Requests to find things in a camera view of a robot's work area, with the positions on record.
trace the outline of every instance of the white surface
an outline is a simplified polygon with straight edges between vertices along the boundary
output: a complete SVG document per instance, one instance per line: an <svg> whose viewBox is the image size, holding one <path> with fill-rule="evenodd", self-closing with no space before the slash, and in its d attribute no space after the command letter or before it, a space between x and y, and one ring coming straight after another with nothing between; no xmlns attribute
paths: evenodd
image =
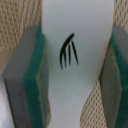
<svg viewBox="0 0 128 128"><path fill-rule="evenodd" d="M79 128L83 105L99 77L113 25L114 0L43 0L42 32L48 44L48 128ZM75 34L79 65L71 48L71 65L60 66L60 50Z"/></svg>
<svg viewBox="0 0 128 128"><path fill-rule="evenodd" d="M0 128L15 128L4 82L0 80Z"/></svg>

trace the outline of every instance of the green edge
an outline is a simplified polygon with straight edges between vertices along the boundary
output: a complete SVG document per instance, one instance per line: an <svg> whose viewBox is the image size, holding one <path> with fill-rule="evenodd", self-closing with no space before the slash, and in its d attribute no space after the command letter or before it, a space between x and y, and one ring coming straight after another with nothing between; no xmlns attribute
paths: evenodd
<svg viewBox="0 0 128 128"><path fill-rule="evenodd" d="M30 115L31 125L33 128L43 128L43 119L41 115L42 112L36 79L43 58L43 52L45 47L45 38L44 35L41 33L41 26L38 29L36 38L37 43L35 46L34 54L30 66L23 77L23 81L25 85L28 112Z"/></svg>
<svg viewBox="0 0 128 128"><path fill-rule="evenodd" d="M116 62L120 70L120 79L122 84L122 96L115 128L126 128L128 123L128 63L120 51L115 40L114 33L112 34L110 42L115 51Z"/></svg>

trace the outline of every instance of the black symbol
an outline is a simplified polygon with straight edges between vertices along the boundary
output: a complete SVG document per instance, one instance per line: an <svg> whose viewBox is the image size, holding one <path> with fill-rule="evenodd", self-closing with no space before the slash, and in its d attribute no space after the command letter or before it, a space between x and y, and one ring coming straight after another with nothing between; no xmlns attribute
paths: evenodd
<svg viewBox="0 0 128 128"><path fill-rule="evenodd" d="M61 52L60 52L60 65L61 65L61 68L63 69L63 66L62 66L62 57L63 57L63 55L64 55L64 61L65 61L65 67L67 66L66 64L66 47L67 47L67 45L70 43L70 42L72 42L71 44L72 44L72 48L73 48L73 52L74 52L74 55L75 55L75 58L76 58L76 62L77 62L77 64L79 64L79 62L78 62L78 57L77 57L77 52L76 52L76 48L75 48L75 44L74 44L74 42L72 41L72 39L73 39L73 37L74 37L74 33L73 34L71 34L68 38L67 38L67 40L64 42L64 44L63 44L63 46L62 46L62 48L61 48ZM69 46L68 46L68 55L69 55L69 65L71 64L71 46L70 46L70 44L69 44Z"/></svg>

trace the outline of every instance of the beige wall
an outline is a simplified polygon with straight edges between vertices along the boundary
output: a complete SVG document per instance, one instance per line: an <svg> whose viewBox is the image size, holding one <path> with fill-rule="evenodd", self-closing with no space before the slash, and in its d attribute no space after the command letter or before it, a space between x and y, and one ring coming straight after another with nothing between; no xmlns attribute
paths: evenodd
<svg viewBox="0 0 128 128"><path fill-rule="evenodd" d="M114 24L128 32L128 0L115 0ZM0 52L15 49L26 26L41 21L41 0L0 0ZM81 128L107 128L100 85L90 94L81 114Z"/></svg>

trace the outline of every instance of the black marking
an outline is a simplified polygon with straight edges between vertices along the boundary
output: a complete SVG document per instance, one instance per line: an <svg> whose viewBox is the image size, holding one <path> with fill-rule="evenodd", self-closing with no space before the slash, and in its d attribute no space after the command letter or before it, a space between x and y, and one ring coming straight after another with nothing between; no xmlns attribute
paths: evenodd
<svg viewBox="0 0 128 128"><path fill-rule="evenodd" d="M61 65L61 68L63 69L63 66L62 66L62 56L63 54L65 53L65 49L67 47L67 45L70 43L70 41L72 40L72 38L74 37L74 33L71 34L67 40L64 42L62 48L61 48L61 52L60 52L60 65Z"/></svg>
<svg viewBox="0 0 128 128"><path fill-rule="evenodd" d="M73 51L74 51L74 54L75 54L75 58L76 58L77 64L79 64L78 57L77 57L77 52L76 52L76 48L75 48L75 44L73 43L73 41L72 41L72 48L73 48Z"/></svg>
<svg viewBox="0 0 128 128"><path fill-rule="evenodd" d="M64 51L64 60L65 60L65 67L66 67L66 50Z"/></svg>
<svg viewBox="0 0 128 128"><path fill-rule="evenodd" d="M68 46L68 55L69 55L69 65L71 65L71 47Z"/></svg>

